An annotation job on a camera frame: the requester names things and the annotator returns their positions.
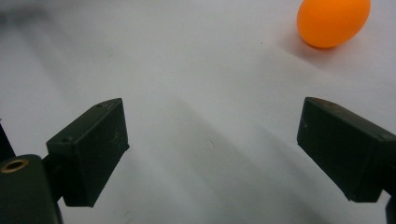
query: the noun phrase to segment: metal ring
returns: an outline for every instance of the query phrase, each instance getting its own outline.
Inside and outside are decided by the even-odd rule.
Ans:
[[[25,166],[27,166],[27,164],[29,164],[29,161],[26,159],[17,159],[15,161],[10,161],[1,168],[1,173],[9,174],[19,171],[20,169],[23,169]]]

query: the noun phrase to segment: orange object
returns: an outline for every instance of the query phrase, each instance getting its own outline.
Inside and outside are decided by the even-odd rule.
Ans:
[[[369,17],[370,7],[370,0],[304,0],[297,28],[309,45],[332,48],[358,33]]]

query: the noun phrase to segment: ping pong ball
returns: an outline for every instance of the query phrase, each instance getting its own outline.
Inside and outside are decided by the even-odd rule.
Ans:
[[[359,32],[370,6],[370,0],[304,0],[297,14],[297,28],[309,45],[332,48]]]

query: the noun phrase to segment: white surface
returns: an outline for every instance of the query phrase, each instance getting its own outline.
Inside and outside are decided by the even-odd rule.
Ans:
[[[72,223],[385,223],[296,145],[305,96],[396,133],[396,2],[332,50],[296,33],[300,1],[54,0],[3,8],[0,117],[18,154],[122,97],[129,150]]]

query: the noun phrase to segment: gray surface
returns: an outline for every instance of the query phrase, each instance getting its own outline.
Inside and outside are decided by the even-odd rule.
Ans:
[[[133,150],[72,223],[385,223],[389,196],[348,202],[296,146],[305,96],[396,133],[395,1],[316,50],[300,1],[3,1],[0,117],[18,154],[122,97]]]

